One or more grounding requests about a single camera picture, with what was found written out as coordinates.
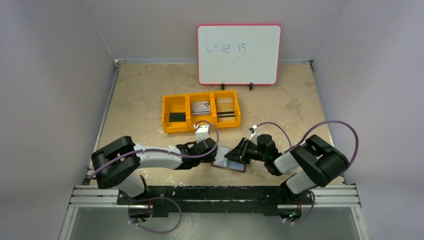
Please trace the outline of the yellow three-compartment plastic bin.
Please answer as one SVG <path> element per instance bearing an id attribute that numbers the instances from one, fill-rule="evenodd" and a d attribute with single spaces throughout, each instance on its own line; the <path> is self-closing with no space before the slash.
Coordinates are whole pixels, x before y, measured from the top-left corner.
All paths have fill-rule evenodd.
<path id="1" fill-rule="evenodd" d="M 162 98 L 162 127 L 166 134 L 191 132 L 194 125 L 206 120 L 216 128 L 241 125 L 241 110 L 236 91 L 212 91 L 164 95 Z"/>

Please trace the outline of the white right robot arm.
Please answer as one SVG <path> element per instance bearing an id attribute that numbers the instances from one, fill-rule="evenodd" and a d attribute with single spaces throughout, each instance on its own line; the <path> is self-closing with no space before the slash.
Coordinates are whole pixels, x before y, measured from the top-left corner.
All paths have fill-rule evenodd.
<path id="1" fill-rule="evenodd" d="M 260 134 L 256 142 L 243 138 L 224 158 L 241 164 L 252 160 L 263 162 L 274 176 L 301 168 L 282 184 L 280 196 L 288 204 L 298 200 L 305 190 L 327 186 L 349 166 L 344 154 L 315 134 L 286 153 L 279 152 L 269 134 Z"/>

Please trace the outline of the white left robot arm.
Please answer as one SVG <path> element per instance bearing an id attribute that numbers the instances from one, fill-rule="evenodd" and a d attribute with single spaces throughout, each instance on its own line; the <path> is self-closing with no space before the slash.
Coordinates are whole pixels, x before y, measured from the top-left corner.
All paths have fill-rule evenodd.
<path id="1" fill-rule="evenodd" d="M 117 188 L 138 205 L 146 203 L 149 191 L 137 169 L 165 168 L 190 170 L 215 160 L 218 144 L 212 138 L 169 147 L 149 147 L 123 136 L 91 154 L 93 173 L 99 189 Z"/>

